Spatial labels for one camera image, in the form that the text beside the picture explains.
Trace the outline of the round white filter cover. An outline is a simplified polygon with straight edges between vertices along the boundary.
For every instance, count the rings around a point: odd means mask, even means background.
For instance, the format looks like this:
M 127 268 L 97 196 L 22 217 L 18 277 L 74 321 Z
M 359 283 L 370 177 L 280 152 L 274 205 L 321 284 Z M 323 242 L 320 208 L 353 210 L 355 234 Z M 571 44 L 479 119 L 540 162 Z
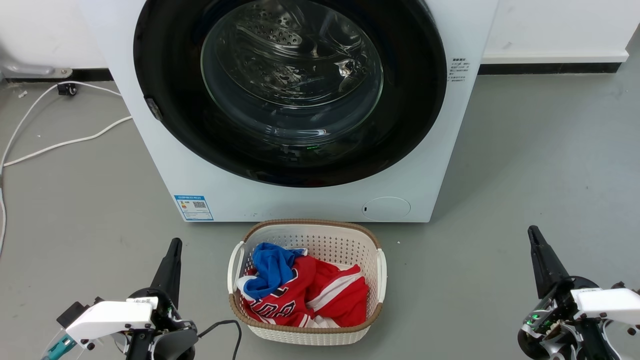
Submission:
M 382 196 L 365 203 L 362 214 L 373 222 L 388 223 L 405 218 L 410 210 L 411 205 L 405 199 Z

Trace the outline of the blue energy label sticker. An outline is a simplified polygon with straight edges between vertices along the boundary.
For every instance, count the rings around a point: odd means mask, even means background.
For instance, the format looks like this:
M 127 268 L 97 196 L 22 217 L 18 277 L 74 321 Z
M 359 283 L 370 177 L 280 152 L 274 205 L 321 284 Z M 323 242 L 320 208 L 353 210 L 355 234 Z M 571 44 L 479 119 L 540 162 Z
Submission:
M 173 198 L 186 223 L 211 223 L 214 221 L 205 196 L 174 194 Z

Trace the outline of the red basketball jersey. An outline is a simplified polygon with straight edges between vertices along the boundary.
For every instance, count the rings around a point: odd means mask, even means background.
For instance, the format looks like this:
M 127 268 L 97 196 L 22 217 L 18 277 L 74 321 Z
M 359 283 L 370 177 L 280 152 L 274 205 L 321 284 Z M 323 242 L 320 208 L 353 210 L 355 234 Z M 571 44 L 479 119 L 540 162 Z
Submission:
M 366 321 L 370 287 L 358 264 L 342 269 L 307 255 L 296 258 L 291 271 L 292 279 L 266 295 L 249 292 L 259 276 L 237 280 L 247 316 L 297 328 L 348 328 Z

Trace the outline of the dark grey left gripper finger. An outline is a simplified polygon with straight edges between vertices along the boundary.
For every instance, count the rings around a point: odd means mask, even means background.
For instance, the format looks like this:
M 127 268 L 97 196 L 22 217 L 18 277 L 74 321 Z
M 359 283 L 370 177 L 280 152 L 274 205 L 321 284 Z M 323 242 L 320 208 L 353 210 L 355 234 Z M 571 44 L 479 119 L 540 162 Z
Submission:
M 180 238 L 175 237 L 170 241 L 166 255 L 162 258 L 150 285 L 151 289 L 165 292 L 176 308 L 179 306 L 182 248 L 183 242 Z

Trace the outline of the grey metal floor bracket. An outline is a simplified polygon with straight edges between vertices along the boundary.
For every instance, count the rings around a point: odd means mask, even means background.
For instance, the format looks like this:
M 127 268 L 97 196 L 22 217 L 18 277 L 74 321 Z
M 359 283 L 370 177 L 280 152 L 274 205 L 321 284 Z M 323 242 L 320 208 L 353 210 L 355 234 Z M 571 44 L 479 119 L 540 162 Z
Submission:
M 70 78 L 71 75 L 71 68 L 23 63 L 0 45 L 0 79 L 61 80 Z

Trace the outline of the black round glass washer door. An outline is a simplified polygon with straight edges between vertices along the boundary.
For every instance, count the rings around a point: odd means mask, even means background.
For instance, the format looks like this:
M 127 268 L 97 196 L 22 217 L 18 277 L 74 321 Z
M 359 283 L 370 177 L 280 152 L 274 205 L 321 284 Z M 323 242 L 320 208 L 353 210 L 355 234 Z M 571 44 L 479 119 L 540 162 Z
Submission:
M 253 1 L 147 0 L 142 7 L 133 45 L 137 80 L 151 112 L 181 144 L 243 178 L 320 188 L 380 173 L 423 141 L 444 104 L 447 62 L 420 0 L 311 0 L 353 20 L 381 57 L 381 96 L 354 130 L 327 142 L 287 145 L 231 125 L 202 79 L 202 44 L 224 14 Z

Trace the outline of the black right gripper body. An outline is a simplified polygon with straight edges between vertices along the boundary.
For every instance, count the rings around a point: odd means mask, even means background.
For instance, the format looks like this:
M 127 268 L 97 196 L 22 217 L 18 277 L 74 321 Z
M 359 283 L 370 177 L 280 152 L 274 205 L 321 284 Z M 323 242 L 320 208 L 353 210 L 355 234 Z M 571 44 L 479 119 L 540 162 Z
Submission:
M 523 320 L 517 336 L 522 353 L 531 360 L 622 360 L 606 335 L 612 320 L 604 313 L 578 315 L 574 296 L 599 289 L 580 276 L 554 284 Z

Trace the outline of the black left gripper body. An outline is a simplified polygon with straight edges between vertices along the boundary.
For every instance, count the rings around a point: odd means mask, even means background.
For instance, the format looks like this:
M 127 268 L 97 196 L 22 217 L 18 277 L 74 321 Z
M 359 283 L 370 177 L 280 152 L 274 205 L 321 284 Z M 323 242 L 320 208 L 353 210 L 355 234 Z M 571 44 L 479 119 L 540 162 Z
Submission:
M 131 294 L 132 300 L 156 298 L 157 305 L 151 309 L 149 320 L 125 332 L 125 360 L 194 360 L 197 327 L 179 314 L 179 294 L 178 287 L 147 287 Z

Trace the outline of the black baseboard strip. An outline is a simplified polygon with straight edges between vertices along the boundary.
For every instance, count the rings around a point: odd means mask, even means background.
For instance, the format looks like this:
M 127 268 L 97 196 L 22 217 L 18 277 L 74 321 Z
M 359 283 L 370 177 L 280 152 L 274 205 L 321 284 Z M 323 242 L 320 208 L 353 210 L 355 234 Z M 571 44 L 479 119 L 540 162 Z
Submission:
M 76 82 L 112 82 L 112 73 L 108 68 L 55 68 L 51 75 L 4 76 L 9 84 L 57 84 L 64 81 Z

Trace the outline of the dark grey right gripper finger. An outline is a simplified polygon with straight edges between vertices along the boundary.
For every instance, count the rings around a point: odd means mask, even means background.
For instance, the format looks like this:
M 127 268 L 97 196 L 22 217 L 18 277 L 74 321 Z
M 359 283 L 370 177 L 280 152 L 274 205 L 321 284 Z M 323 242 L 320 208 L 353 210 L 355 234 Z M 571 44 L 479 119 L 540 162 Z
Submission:
M 560 282 L 570 277 L 554 249 L 536 225 L 527 229 L 538 299 L 542 300 Z

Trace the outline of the small printed text sticker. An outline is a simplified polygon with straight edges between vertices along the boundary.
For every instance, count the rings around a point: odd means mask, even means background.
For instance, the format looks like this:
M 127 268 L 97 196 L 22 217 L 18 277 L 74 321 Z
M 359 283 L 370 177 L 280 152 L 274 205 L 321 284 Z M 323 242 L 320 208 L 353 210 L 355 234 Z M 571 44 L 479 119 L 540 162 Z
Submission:
M 471 62 L 464 57 L 453 57 L 449 61 L 447 82 L 458 84 L 466 82 L 470 73 Z

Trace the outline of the white plastic laundry basket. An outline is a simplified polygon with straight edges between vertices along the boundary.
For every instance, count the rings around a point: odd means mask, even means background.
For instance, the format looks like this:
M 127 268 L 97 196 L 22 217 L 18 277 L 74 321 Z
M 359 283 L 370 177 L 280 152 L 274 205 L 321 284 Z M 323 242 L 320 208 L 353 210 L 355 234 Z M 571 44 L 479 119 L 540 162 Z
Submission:
M 306 248 L 307 256 L 341 269 L 359 265 L 369 287 L 366 321 L 340 328 L 268 325 L 247 314 L 237 280 L 256 275 L 254 248 L 273 243 L 282 248 Z M 275 219 L 255 225 L 231 252 L 227 271 L 231 310 L 249 330 L 265 340 L 300 346 L 346 346 L 361 340 L 382 311 L 387 290 L 387 261 L 375 235 L 360 225 L 320 219 Z

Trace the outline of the blue cloth garment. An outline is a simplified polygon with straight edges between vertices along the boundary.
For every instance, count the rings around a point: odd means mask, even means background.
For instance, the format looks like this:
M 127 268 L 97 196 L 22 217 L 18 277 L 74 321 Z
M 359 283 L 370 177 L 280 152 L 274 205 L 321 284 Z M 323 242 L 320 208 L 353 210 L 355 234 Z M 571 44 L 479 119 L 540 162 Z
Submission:
M 293 280 L 295 260 L 307 255 L 306 248 L 283 248 L 274 243 L 259 243 L 252 257 L 256 274 L 239 278 L 237 285 L 246 299 L 261 300 Z

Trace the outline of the white front-load washing machine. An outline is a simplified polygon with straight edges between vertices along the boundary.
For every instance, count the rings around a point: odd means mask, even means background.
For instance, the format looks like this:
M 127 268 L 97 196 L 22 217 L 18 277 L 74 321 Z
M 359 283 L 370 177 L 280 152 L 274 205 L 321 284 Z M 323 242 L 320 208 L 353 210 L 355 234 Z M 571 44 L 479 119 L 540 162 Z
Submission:
M 411 209 L 394 222 L 432 217 L 473 90 L 499 0 L 420 0 L 429 9 L 446 59 L 471 63 L 466 82 L 446 80 L 443 107 L 426 137 L 407 156 L 370 177 L 338 186 L 286 187 L 225 171 L 199 157 L 158 121 L 144 99 L 134 64 L 134 34 L 147 0 L 78 0 L 116 86 L 158 173 L 174 195 L 204 196 L 214 221 L 249 223 L 284 218 L 373 222 L 362 207 L 394 197 Z

